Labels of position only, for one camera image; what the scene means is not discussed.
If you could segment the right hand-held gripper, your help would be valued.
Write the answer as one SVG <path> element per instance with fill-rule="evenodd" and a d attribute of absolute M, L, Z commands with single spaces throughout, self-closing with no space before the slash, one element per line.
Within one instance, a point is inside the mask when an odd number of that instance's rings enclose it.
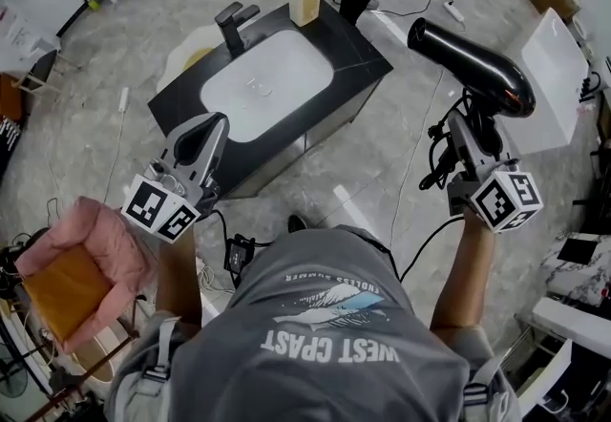
<path fill-rule="evenodd" d="M 448 184 L 450 215 L 470 209 L 494 233 L 520 228 L 543 208 L 531 173 L 511 159 L 509 142 L 495 131 L 495 161 L 478 164 L 479 147 L 465 117 L 451 110 L 448 123 L 453 147 L 465 170 Z"/>

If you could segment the white rectangular tub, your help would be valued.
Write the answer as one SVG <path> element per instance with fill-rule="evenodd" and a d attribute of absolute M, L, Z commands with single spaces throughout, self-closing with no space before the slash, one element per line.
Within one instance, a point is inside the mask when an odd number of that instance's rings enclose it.
<path fill-rule="evenodd" d="M 568 145 L 588 64 L 578 43 L 552 9 L 526 28 L 504 50 L 531 84 L 536 108 L 527 118 L 501 121 L 521 155 Z"/>

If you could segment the black white-striped banner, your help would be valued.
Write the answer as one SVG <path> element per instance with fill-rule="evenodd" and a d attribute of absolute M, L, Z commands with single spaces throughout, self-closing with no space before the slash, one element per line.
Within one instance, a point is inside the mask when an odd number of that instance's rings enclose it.
<path fill-rule="evenodd" d="M 21 133 L 21 127 L 16 122 L 0 116 L 0 179 L 6 172 Z"/>

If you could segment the round beige stool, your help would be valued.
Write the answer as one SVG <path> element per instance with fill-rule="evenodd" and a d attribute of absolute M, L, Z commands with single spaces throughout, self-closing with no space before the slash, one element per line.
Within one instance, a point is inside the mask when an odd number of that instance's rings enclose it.
<path fill-rule="evenodd" d="M 77 348 L 73 353 L 73 358 L 84 370 L 91 369 L 96 363 L 105 359 L 105 362 L 92 373 L 90 380 L 100 387 L 108 388 L 125 357 L 127 348 L 124 347 L 112 358 L 107 358 L 107 356 L 127 339 L 128 332 L 123 324 L 114 321 L 94 338 Z"/>

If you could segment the black faucet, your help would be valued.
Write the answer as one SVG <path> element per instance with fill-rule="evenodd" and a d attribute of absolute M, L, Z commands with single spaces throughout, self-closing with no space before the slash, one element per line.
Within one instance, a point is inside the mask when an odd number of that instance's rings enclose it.
<path fill-rule="evenodd" d="M 221 30 L 227 50 L 232 57 L 244 52 L 244 42 L 238 28 L 260 13 L 257 5 L 244 7 L 240 2 L 233 2 L 215 16 L 215 22 Z"/>

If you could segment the egg-shaped floor mat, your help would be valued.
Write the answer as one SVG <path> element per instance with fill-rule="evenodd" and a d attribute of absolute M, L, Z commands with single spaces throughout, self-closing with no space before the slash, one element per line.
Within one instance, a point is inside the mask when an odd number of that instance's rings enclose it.
<path fill-rule="evenodd" d="M 222 41 L 221 30 L 217 25 L 201 26 L 190 32 L 168 54 L 164 73 L 157 84 L 157 93 L 218 47 Z"/>

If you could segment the white standing sign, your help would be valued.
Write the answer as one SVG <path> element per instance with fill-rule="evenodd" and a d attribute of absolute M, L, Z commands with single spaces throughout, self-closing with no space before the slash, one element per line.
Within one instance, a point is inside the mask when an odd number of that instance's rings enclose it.
<path fill-rule="evenodd" d="M 0 73 L 25 74 L 43 56 L 60 50 L 56 35 L 31 22 L 15 5 L 0 0 Z"/>

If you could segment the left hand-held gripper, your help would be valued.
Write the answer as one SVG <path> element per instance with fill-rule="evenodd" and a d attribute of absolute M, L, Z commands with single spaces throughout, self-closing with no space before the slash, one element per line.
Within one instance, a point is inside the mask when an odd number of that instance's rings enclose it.
<path fill-rule="evenodd" d="M 121 215 L 167 243 L 174 243 L 196 222 L 209 217 L 218 200 L 216 190 L 195 181 L 204 181 L 216 169 L 228 131 L 229 121 L 223 113 L 205 113 L 181 123 L 167 136 L 166 146 L 174 166 L 183 166 L 188 179 L 153 161 L 143 175 L 134 177 Z"/>

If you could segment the black waist device box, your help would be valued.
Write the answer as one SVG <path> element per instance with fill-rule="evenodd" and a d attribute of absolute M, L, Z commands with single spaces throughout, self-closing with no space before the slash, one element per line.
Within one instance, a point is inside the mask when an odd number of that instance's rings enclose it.
<path fill-rule="evenodd" d="M 223 268 L 229 273 L 232 284 L 238 288 L 241 282 L 242 270 L 250 264 L 254 257 L 256 241 L 247 239 L 241 234 L 225 241 Z"/>

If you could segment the orange seat cushion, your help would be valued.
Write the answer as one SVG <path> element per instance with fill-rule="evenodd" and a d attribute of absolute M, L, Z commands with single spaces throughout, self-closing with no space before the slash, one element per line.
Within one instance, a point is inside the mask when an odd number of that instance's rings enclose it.
<path fill-rule="evenodd" d="M 23 285 L 33 305 L 65 352 L 69 341 L 97 312 L 111 290 L 110 281 L 79 244 L 61 252 Z"/>

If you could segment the black hair dryer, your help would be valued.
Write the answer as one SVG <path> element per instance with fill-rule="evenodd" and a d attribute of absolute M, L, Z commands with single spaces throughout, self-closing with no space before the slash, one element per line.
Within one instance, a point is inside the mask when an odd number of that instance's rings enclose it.
<path fill-rule="evenodd" d="M 450 32 L 424 17 L 411 25 L 407 46 L 440 65 L 462 85 L 462 96 L 428 130 L 430 172 L 419 184 L 422 190 L 442 189 L 458 160 L 448 116 L 459 111 L 472 129 L 479 147 L 478 164 L 495 161 L 495 118 L 526 118 L 536 108 L 536 98 L 526 75 L 507 56 Z"/>

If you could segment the person's grey printed t-shirt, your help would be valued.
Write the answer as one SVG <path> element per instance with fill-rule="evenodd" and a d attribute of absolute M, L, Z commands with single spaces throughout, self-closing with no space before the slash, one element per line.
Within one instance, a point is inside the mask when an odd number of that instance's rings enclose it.
<path fill-rule="evenodd" d="M 159 311 L 123 361 L 108 422 L 520 422 L 479 327 L 442 340 L 390 252 L 339 225 L 279 238 L 194 336 Z"/>

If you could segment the black floor fan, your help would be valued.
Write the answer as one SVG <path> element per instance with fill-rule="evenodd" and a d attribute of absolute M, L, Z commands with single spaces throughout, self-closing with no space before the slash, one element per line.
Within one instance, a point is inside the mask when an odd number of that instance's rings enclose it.
<path fill-rule="evenodd" d="M 7 398 L 17 398 L 23 394 L 28 385 L 26 359 L 30 355 L 29 352 L 19 353 L 0 343 L 0 394 Z"/>

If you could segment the white open drawer unit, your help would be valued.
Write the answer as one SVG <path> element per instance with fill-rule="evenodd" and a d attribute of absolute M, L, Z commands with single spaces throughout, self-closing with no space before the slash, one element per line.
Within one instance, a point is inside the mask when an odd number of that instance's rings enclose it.
<path fill-rule="evenodd" d="M 549 410 L 545 404 L 548 392 L 571 364 L 572 348 L 577 344 L 611 360 L 611 321 L 578 310 L 551 298 L 541 298 L 532 311 L 535 327 L 556 334 L 561 347 L 538 376 L 518 396 L 519 410 L 525 417 L 535 406 L 549 413 L 564 409 L 570 397 L 562 391 L 563 400 L 557 410 Z"/>

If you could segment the black vanity cabinet with sink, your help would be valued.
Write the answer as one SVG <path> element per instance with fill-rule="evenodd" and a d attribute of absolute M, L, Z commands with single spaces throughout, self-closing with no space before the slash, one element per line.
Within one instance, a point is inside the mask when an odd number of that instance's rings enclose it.
<path fill-rule="evenodd" d="M 165 135 L 222 113 L 228 136 L 213 174 L 225 200 L 250 198 L 361 111 L 392 66 L 334 8 L 298 27 L 281 6 L 220 43 L 149 102 Z"/>

